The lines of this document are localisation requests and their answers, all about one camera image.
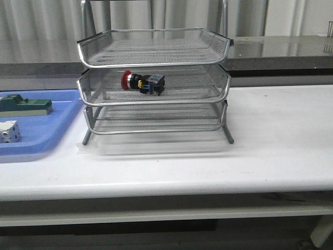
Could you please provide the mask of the red emergency stop button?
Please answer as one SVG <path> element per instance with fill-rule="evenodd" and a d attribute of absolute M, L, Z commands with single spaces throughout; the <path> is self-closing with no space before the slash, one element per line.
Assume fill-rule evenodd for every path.
<path fill-rule="evenodd" d="M 164 91 L 165 76 L 158 74 L 140 75 L 132 73 L 130 70 L 123 72 L 121 86 L 124 90 L 139 90 L 142 94 L 155 94 L 158 96 Z"/>

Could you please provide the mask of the silver mesh tray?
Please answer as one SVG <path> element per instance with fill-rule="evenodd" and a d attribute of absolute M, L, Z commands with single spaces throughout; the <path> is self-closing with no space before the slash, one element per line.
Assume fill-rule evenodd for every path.
<path fill-rule="evenodd" d="M 225 125 L 226 103 L 87 106 L 88 129 L 99 135 L 215 131 Z"/>
<path fill-rule="evenodd" d="M 203 28 L 110 30 L 78 41 L 89 68 L 206 65 L 223 62 L 231 40 Z"/>
<path fill-rule="evenodd" d="M 165 76 L 161 95 L 124 90 L 125 68 L 90 69 L 77 81 L 82 101 L 88 106 L 166 103 L 217 103 L 226 99 L 230 75 L 219 65 L 130 67 L 140 75 Z"/>

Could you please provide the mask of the blue plastic tray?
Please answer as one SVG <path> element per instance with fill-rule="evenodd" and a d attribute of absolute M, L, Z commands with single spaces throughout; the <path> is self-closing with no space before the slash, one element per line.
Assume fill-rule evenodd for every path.
<path fill-rule="evenodd" d="M 21 135 L 18 142 L 1 144 L 1 156 L 37 154 L 53 149 L 83 106 L 78 90 L 7 91 L 1 92 L 1 97 L 9 94 L 49 99 L 53 109 L 48 115 L 1 117 L 1 122 L 16 120 Z"/>

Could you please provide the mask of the white electrical connector block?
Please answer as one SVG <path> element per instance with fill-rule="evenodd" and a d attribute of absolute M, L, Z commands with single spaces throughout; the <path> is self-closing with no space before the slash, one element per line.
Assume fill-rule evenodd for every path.
<path fill-rule="evenodd" d="M 1 143 L 15 143 L 20 137 L 17 120 L 1 122 Z"/>

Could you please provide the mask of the green terminal block module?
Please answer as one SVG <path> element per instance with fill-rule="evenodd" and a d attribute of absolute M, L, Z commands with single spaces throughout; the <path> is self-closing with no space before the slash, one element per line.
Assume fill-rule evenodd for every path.
<path fill-rule="evenodd" d="M 19 94 L 1 97 L 1 117 L 48 115 L 52 109 L 50 99 L 28 99 Z"/>

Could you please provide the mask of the white table leg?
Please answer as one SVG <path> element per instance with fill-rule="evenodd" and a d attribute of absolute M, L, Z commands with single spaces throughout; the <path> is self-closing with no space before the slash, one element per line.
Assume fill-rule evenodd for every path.
<path fill-rule="evenodd" d="M 333 229 L 332 215 L 322 216 L 310 235 L 313 245 L 317 248 L 322 247 Z"/>

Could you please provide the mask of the grey metal rack frame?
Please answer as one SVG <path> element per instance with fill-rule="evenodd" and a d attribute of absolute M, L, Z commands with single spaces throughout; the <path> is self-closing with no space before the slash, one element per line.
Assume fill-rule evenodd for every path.
<path fill-rule="evenodd" d="M 84 38 L 88 37 L 88 26 L 91 28 L 91 32 L 93 33 L 93 36 L 97 36 L 102 34 L 103 32 L 96 33 L 96 28 L 95 28 L 95 23 L 94 23 L 94 16 L 93 16 L 93 11 L 92 11 L 92 6 L 91 6 L 91 1 L 81 1 L 81 18 L 82 18 L 82 35 Z M 220 30 L 221 27 L 221 20 L 222 20 L 222 36 L 227 37 L 228 34 L 228 1 L 227 0 L 221 0 L 218 1 L 218 6 L 217 6 L 217 31 Z M 190 29 L 199 29 L 199 28 L 174 28 L 174 29 L 148 29 L 148 31 L 176 31 L 176 30 L 190 30 Z M 224 120 L 222 124 L 222 130 L 229 142 L 229 144 L 234 143 L 234 139 L 227 127 L 226 120 Z M 86 132 L 86 135 L 83 139 L 82 144 L 87 145 L 89 142 L 89 139 L 92 135 L 92 132 L 88 129 Z"/>

